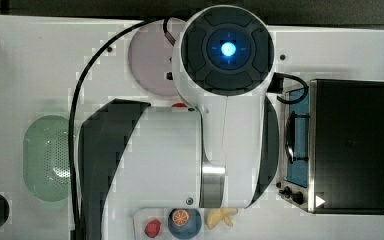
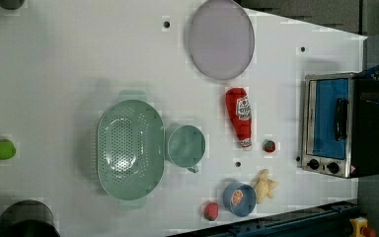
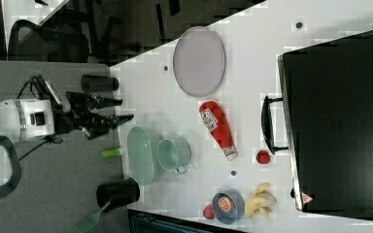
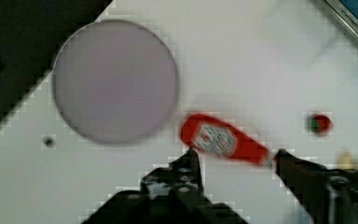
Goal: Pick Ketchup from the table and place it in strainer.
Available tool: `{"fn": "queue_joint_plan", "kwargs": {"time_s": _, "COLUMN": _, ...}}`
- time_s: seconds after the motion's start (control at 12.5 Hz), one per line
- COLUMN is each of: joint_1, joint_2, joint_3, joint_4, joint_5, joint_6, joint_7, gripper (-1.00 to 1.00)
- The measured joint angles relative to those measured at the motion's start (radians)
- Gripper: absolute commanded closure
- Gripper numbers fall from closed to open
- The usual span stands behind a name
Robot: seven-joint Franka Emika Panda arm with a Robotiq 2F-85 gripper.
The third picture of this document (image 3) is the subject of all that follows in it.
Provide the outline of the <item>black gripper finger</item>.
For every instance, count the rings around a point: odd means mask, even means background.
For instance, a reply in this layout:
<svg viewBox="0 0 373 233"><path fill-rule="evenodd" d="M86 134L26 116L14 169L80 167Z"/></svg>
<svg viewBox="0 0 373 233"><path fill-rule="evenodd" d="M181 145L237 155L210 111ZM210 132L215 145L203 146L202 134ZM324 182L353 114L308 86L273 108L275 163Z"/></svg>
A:
<svg viewBox="0 0 373 233"><path fill-rule="evenodd" d="M109 115L109 116L98 116L94 122L95 131L109 131L115 129L120 125L125 124L134 118L134 115Z"/></svg>
<svg viewBox="0 0 373 233"><path fill-rule="evenodd" d="M96 109L120 106L122 102L122 99L100 97L96 100Z"/></svg>

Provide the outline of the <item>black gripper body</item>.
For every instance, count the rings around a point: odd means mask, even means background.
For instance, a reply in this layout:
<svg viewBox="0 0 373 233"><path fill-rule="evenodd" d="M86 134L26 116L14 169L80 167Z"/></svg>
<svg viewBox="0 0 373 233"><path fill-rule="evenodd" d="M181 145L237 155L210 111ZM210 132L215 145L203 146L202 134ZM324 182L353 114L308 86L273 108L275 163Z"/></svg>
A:
<svg viewBox="0 0 373 233"><path fill-rule="evenodd" d="M106 133L102 117L91 112L100 103L100 96L67 92L66 99L71 106L70 111L56 110L54 112L54 131L57 134L83 130L86 137L91 140Z"/></svg>

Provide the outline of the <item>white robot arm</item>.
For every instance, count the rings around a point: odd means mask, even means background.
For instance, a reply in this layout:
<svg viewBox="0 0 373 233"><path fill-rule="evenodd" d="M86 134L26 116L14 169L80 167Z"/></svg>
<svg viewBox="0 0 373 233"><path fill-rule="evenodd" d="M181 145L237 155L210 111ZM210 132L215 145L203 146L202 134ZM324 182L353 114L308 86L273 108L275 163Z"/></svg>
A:
<svg viewBox="0 0 373 233"><path fill-rule="evenodd" d="M121 99L79 92L66 93L66 106L55 99L1 101L0 136L18 143L82 130L91 140L108 134L134 118L134 115L103 116L92 112L120 106L121 103Z"/></svg>

